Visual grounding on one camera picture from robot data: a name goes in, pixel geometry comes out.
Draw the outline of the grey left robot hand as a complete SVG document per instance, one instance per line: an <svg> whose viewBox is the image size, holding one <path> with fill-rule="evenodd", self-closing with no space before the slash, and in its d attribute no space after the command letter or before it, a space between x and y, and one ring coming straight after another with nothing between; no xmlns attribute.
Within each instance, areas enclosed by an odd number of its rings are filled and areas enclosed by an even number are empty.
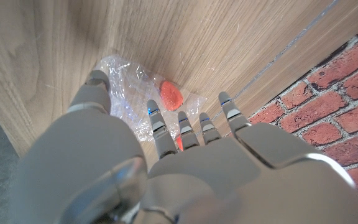
<svg viewBox="0 0 358 224"><path fill-rule="evenodd" d="M19 163L15 223L358 223L358 192L333 159L280 128L251 124L219 94L231 137L200 115L200 144L178 114L179 151L153 100L158 161L110 112L108 76L94 70L68 111Z"/></svg>

